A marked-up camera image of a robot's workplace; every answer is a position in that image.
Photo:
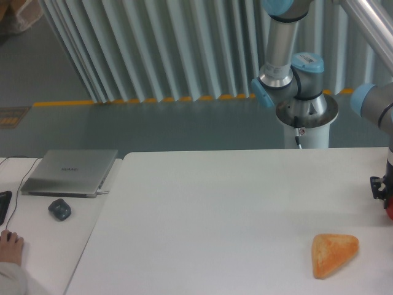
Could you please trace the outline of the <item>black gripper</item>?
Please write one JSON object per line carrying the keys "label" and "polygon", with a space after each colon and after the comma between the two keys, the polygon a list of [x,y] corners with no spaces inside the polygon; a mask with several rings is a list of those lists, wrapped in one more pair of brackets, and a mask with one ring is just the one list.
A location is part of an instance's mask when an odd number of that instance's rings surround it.
{"label": "black gripper", "polygon": [[383,201],[384,209],[388,209],[392,200],[392,164],[387,161],[386,172],[382,178],[370,177],[373,198]]}

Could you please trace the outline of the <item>grey sleeved forearm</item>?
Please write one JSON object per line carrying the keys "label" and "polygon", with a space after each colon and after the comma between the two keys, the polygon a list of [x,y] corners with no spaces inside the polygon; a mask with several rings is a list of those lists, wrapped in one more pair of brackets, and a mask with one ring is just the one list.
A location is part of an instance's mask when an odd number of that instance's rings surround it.
{"label": "grey sleeved forearm", "polygon": [[22,268],[10,262],[1,262],[1,294],[26,294],[27,276]]}

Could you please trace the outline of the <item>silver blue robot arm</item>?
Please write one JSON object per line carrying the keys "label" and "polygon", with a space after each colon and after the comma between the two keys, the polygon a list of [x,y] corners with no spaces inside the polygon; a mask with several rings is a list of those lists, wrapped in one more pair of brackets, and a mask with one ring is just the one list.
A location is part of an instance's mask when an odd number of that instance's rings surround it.
{"label": "silver blue robot arm", "polygon": [[[332,1],[355,21],[368,44],[392,74],[392,18],[376,1]],[[300,20],[312,1],[262,1],[271,18],[266,60],[251,86],[259,103],[275,107],[284,127],[286,148],[328,148],[330,125],[338,104],[322,93],[324,61],[315,53],[294,54]],[[390,137],[386,172],[370,177],[374,199],[383,201],[392,219],[392,82],[384,87],[363,84],[351,96],[352,110]]]}

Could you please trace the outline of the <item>person's hand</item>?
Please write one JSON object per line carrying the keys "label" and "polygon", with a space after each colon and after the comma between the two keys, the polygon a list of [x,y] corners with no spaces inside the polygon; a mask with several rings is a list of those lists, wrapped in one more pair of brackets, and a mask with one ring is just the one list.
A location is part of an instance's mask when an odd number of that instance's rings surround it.
{"label": "person's hand", "polygon": [[16,241],[8,241],[9,232],[7,229],[1,232],[0,261],[21,266],[24,238],[18,236]]}

